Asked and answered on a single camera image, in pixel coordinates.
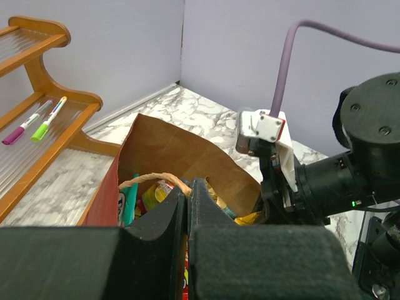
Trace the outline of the red brown paper bag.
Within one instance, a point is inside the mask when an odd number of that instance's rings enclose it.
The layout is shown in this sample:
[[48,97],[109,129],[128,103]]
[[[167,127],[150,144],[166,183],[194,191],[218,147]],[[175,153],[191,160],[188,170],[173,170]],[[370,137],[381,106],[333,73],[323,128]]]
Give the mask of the red brown paper bag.
[[217,195],[240,216],[250,213],[260,186],[213,143],[160,119],[138,115],[120,145],[80,133],[75,149],[112,157],[112,164],[84,213],[84,235],[99,246],[96,262],[104,280],[99,299],[184,299],[189,204],[175,188],[166,202],[130,226],[118,228],[118,186],[136,174],[170,173],[195,181],[200,203],[211,205],[202,183],[210,178]]

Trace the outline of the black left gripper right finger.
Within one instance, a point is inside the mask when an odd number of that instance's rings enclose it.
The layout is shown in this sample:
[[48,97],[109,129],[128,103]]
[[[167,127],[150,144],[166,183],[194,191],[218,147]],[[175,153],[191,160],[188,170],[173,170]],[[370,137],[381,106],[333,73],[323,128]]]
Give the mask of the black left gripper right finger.
[[202,179],[189,197],[190,299],[361,299],[341,244],[321,226],[239,226]]

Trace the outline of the orange wooden shelf rack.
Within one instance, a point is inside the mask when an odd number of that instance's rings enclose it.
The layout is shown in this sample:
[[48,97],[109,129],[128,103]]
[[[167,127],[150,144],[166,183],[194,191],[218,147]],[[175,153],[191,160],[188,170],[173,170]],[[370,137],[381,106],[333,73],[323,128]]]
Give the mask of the orange wooden shelf rack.
[[71,42],[65,25],[12,16],[1,29],[1,76],[24,67],[32,94],[1,116],[1,219],[17,206],[66,149],[114,158],[118,144],[89,137],[84,125],[103,102],[91,92],[57,83],[43,55]]

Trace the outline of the teal snack bag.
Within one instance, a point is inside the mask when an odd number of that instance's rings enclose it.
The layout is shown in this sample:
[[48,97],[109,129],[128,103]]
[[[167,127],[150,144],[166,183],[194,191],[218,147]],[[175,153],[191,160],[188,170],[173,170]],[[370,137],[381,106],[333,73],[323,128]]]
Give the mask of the teal snack bag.
[[136,198],[138,193],[138,183],[134,183],[130,187],[125,187],[121,190],[124,195],[124,209],[121,215],[121,224],[123,226],[130,225],[134,220],[134,210],[136,206]]

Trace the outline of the gold foil snack bag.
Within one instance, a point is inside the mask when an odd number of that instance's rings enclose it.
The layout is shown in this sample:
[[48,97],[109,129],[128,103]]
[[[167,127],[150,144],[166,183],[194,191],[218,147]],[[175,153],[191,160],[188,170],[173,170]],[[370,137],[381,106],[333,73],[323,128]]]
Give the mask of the gold foil snack bag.
[[236,224],[240,226],[248,226],[262,221],[264,217],[263,211],[256,211],[246,216],[238,217],[238,215],[231,208],[228,207],[228,205],[222,200],[222,198],[216,194],[214,188],[209,183],[209,176],[205,177],[204,180],[212,200],[219,206],[219,208],[225,214],[227,214],[232,220],[234,220]]

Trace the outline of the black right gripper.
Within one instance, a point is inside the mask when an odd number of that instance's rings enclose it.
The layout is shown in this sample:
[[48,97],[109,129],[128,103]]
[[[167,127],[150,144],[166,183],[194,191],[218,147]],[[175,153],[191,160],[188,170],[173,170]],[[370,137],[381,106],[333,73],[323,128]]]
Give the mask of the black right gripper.
[[257,141],[259,167],[262,174],[261,192],[257,207],[264,210],[261,224],[309,224],[302,213],[288,212],[284,208],[284,192],[289,192],[288,184],[273,156],[277,154],[274,144],[259,139]]

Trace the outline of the purple cap marker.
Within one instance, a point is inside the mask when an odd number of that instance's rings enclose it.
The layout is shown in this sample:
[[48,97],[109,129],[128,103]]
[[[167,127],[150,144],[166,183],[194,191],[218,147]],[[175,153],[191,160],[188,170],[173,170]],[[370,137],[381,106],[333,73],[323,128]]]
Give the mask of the purple cap marker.
[[12,133],[5,137],[1,142],[10,146],[14,144],[19,138],[23,136],[26,129],[37,121],[52,105],[54,101],[52,99],[47,100],[42,106],[40,106],[27,120],[25,120],[19,127],[17,127]]

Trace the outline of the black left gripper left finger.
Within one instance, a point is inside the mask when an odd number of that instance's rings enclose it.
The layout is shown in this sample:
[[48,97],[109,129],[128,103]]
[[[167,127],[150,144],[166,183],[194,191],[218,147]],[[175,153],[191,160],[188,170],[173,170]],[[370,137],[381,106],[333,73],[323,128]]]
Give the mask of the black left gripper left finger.
[[2,299],[181,299],[179,189],[128,227],[4,227]]

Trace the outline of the red fruit candy snack bag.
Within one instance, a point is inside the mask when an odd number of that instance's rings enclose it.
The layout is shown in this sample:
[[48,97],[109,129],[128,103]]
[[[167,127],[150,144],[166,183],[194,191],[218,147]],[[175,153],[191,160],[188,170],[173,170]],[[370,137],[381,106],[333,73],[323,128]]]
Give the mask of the red fruit candy snack bag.
[[135,219],[140,218],[159,203],[163,202],[175,185],[166,180],[159,180],[154,183],[137,201],[135,207]]

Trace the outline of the green cap marker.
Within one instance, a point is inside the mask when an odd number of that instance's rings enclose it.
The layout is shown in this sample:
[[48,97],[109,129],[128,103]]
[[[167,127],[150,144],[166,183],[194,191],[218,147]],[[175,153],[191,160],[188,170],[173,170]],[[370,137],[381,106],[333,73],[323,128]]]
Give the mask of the green cap marker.
[[67,100],[68,100],[67,96],[63,96],[59,100],[59,102],[54,107],[54,109],[50,112],[50,114],[46,118],[46,120],[38,127],[38,129],[35,131],[35,133],[31,136],[31,140],[33,142],[41,141],[42,138],[47,134],[47,132],[49,131],[50,124],[56,118],[56,116],[59,114],[60,110],[63,108],[63,106],[65,105]]

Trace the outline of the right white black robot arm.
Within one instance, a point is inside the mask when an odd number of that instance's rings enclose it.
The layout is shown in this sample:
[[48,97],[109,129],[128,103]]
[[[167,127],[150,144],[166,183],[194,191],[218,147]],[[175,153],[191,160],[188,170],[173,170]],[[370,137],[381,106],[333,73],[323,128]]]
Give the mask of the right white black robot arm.
[[399,74],[345,89],[332,119],[345,151],[309,165],[295,164],[296,190],[283,174],[278,147],[257,139],[263,180],[259,206],[272,212],[282,238],[268,273],[277,299],[398,299],[399,208],[372,218],[351,271],[324,226],[336,213],[376,212],[399,199]]

